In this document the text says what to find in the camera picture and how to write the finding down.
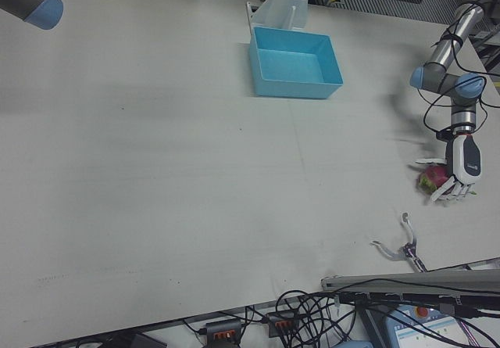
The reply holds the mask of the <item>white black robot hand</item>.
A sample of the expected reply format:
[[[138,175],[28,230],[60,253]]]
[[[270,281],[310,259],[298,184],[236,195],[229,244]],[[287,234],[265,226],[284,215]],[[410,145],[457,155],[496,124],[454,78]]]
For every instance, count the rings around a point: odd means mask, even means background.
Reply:
[[[481,152],[472,135],[456,135],[447,143],[444,159],[422,158],[415,163],[425,166],[417,184],[432,203],[474,195],[473,187],[482,175]]]

